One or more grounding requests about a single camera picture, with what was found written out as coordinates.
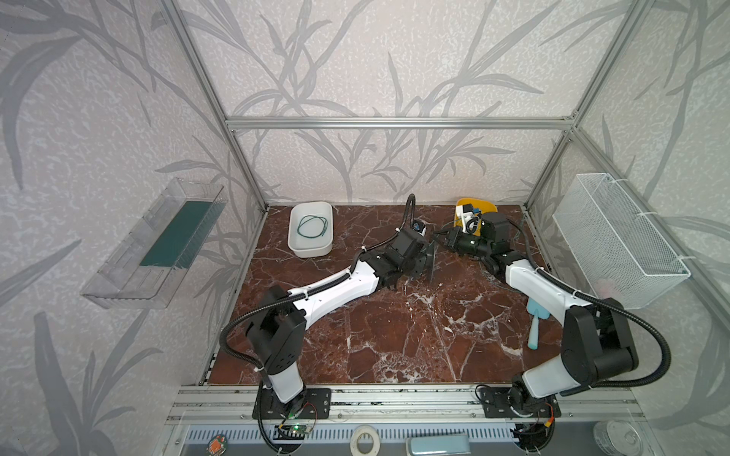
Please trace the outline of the grey perforated spool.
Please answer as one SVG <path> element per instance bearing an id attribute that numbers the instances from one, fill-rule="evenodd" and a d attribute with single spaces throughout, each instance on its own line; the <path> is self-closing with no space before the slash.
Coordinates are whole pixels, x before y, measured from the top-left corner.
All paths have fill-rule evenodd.
<path id="1" fill-rule="evenodd" d="M 426 249 L 426 263 L 424 269 L 424 275 L 429 283 L 433 280 L 433 274 L 435 273 L 435 259 L 438 251 L 438 242 L 432 241 Z"/>

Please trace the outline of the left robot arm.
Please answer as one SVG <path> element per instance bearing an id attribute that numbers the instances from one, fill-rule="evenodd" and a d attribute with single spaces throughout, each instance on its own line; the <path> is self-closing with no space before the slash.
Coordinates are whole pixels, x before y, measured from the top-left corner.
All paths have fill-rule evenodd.
<path id="1" fill-rule="evenodd" d="M 414 229 L 416 196 L 408 196 L 395 233 L 372 246 L 362 246 L 352 264 L 318 282 L 285 291 L 271 288 L 257 308 L 224 326 L 221 350 L 255 367 L 260 386 L 273 391 L 283 406 L 301 408 L 306 387 L 298 369 L 304 336 L 333 311 L 382 289 L 395 289 L 401 277 L 421 275 L 429 243 Z"/>

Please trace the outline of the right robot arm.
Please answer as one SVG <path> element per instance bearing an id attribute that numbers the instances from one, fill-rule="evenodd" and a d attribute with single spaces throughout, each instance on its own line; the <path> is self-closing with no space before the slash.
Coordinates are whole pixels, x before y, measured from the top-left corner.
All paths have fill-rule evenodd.
<path id="1" fill-rule="evenodd" d="M 513 249 L 511 230 L 520 227 L 513 220 L 498 212 L 482 214 L 476 220 L 481 225 L 478 235 L 453 226 L 435 232 L 433 237 L 444 248 L 479 261 L 490 274 L 527 296 L 540 313 L 555 318 L 563 329 L 559 355 L 513 378 L 507 401 L 516 414 L 532 416 L 557 394 L 642 387 L 668 373 L 671 347 L 654 326 L 613 298 L 597 298 L 557 279 L 537 264 L 530 250 Z M 639 366 L 633 325 L 654 338 L 661 358 L 650 374 L 623 380 L 622 374 Z"/>

